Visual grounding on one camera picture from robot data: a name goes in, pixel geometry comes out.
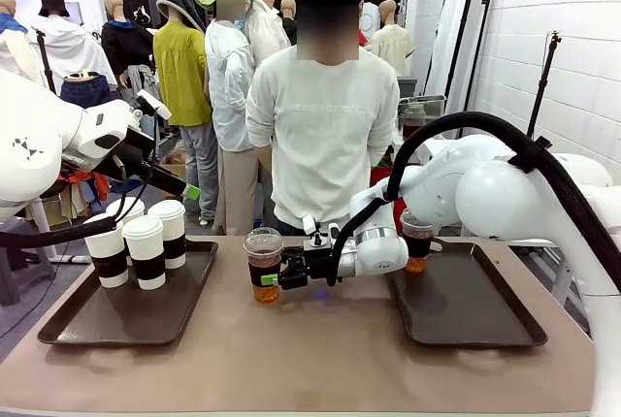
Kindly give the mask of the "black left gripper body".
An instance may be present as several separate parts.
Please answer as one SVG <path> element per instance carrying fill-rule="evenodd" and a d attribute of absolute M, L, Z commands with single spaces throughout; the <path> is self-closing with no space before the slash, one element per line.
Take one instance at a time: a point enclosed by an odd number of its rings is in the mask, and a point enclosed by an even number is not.
<path fill-rule="evenodd" d="M 148 179 L 151 185 L 160 185 L 168 179 L 168 172 L 159 165 L 151 164 L 153 139 L 141 131 L 128 129 L 125 139 L 120 141 L 94 169 L 108 178 L 122 181 L 125 176 Z"/>

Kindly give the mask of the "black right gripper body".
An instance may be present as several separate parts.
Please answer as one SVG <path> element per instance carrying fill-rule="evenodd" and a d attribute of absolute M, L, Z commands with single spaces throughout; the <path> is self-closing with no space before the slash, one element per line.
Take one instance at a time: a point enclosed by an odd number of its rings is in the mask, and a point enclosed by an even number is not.
<path fill-rule="evenodd" d="M 332 244 L 328 241 L 322 245 L 314 245 L 310 241 L 304 241 L 302 246 L 290 248 L 303 248 L 305 267 L 302 271 L 293 271 L 294 288 L 307 286 L 309 280 L 324 279 L 330 287 L 334 287 L 338 280 L 338 262 L 332 257 Z"/>

